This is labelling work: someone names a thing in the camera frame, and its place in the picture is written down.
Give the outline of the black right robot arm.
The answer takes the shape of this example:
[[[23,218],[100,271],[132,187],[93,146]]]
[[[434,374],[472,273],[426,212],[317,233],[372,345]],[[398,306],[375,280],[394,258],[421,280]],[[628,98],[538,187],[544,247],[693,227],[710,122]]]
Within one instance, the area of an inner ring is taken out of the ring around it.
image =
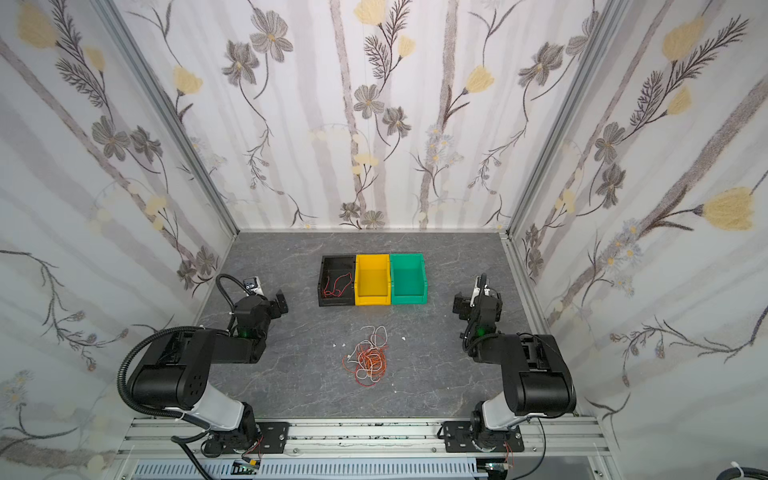
[[[575,411],[572,376],[554,337],[500,332],[502,306],[490,289],[454,297],[453,313],[467,322],[461,335],[464,353],[476,363],[499,366],[502,387],[479,402],[468,420],[441,425],[438,437],[448,453],[521,452],[521,424]]]

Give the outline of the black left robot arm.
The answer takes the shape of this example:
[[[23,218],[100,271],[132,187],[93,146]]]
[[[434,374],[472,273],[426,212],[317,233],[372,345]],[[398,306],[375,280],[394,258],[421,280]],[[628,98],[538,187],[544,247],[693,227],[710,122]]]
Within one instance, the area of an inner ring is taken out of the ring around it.
[[[253,408],[218,390],[209,380],[214,365],[258,363],[267,347],[271,323],[289,312],[285,294],[267,297],[257,277],[239,280],[215,277],[215,286],[228,306],[224,329],[202,326],[169,327],[133,347],[118,368],[117,392],[131,410],[194,425],[202,432],[172,441],[189,454],[200,440],[208,457],[226,450],[250,452],[264,434]]]

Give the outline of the green storage bin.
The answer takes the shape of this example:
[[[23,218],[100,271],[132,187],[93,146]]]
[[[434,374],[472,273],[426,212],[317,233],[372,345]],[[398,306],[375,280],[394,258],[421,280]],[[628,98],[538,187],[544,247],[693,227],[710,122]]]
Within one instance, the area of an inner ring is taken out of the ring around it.
[[[391,254],[391,303],[423,305],[428,300],[428,280],[424,256],[420,253]]]

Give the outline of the black storage bin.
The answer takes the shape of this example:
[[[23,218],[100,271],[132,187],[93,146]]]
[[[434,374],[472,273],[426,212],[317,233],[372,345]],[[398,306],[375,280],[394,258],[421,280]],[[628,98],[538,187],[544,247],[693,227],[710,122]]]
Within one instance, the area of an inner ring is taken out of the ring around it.
[[[320,307],[354,306],[355,255],[325,255],[317,284]]]

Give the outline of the yellow storage bin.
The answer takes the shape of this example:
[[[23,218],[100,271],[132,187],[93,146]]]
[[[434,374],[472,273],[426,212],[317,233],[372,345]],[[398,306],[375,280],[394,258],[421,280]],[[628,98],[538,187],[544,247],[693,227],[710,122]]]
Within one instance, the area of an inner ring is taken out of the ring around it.
[[[354,296],[356,306],[391,304],[391,272],[388,254],[356,256]]]

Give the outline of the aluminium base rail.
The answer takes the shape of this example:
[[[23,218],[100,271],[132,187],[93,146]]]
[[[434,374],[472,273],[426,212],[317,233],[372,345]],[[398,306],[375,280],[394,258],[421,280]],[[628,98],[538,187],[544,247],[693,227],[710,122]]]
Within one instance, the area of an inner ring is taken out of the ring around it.
[[[293,419],[284,421],[281,432],[274,426],[262,429],[263,439],[251,452],[255,458],[440,458],[475,457],[501,459],[552,457],[605,457],[611,454],[598,422],[592,417],[565,416],[532,420],[505,446],[478,450],[470,441],[450,452],[441,418]]]

